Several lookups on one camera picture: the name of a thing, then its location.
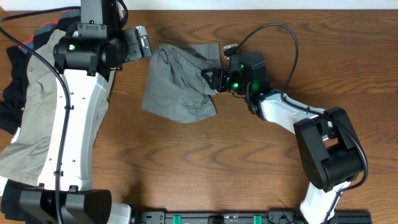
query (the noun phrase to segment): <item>wooden table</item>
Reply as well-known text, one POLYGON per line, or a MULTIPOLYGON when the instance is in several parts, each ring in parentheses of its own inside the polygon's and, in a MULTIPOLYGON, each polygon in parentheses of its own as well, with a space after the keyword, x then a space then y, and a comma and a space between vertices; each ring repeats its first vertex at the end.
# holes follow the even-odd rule
MULTIPOLYGON (((240 42, 269 22, 289 25, 300 58, 287 93, 308 105, 344 108, 368 155, 369 179, 347 192, 339 210, 369 210, 375 223, 398 219, 397 11, 131 11, 128 28, 145 25, 153 46, 240 42)), ((7 22, 19 40, 59 14, 7 22)), ((0 35, 0 90, 11 81, 0 35)), ((261 51, 273 85, 282 87, 294 59, 290 35, 264 29, 245 44, 261 51)), ((110 107, 93 151, 96 189, 137 208, 170 211, 263 211, 295 208, 308 180, 292 134, 261 121, 244 100, 215 97, 218 115, 180 124, 141 110, 149 61, 116 75, 110 107)), ((0 131, 0 148, 12 136, 0 131)))

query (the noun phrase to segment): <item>gray cloth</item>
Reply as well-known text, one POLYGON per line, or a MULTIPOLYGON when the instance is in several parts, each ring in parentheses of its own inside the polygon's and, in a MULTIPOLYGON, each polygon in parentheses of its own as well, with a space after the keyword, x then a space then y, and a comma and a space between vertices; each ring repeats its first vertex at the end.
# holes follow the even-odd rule
MULTIPOLYGON (((37 49, 50 64, 54 64, 53 48, 65 35, 55 30, 47 44, 37 49)), ((54 74, 36 57, 31 57, 27 67, 29 86, 22 116, 21 133, 17 141, 0 154, 0 176, 24 184, 36 185, 50 147, 52 126, 57 105, 57 83, 54 74)), ((113 82, 114 73, 109 80, 113 82)), ((108 110, 108 98, 100 99, 96 128, 98 132, 108 110)))
POLYGON ((158 46, 149 62, 142 109, 181 123, 217 114, 201 71, 220 67, 218 44, 158 46))

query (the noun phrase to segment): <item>white background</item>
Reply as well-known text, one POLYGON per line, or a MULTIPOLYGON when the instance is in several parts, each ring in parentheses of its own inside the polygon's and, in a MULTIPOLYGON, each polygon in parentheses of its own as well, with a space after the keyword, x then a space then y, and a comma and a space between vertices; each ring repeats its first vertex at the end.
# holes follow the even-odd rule
MULTIPOLYGON (((0 0, 5 10, 79 6, 81 0, 0 0)), ((124 0, 128 9, 398 9, 398 0, 124 0)))

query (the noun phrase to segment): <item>beige cloth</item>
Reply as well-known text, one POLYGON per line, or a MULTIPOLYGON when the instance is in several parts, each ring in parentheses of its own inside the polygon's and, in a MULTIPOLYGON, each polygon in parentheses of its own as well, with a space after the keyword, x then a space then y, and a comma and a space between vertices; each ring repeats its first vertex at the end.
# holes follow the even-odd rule
MULTIPOLYGON (((53 48, 64 35, 64 31, 55 30, 47 44, 36 52, 53 65, 53 48)), ((57 105, 57 83, 54 74, 34 56, 29 60, 27 77, 29 86, 21 133, 17 141, 0 154, 0 176, 36 185, 50 147, 57 105)), ((96 133, 108 110, 108 99, 109 96, 100 101, 101 108, 97 116, 100 122, 96 127, 96 133)))

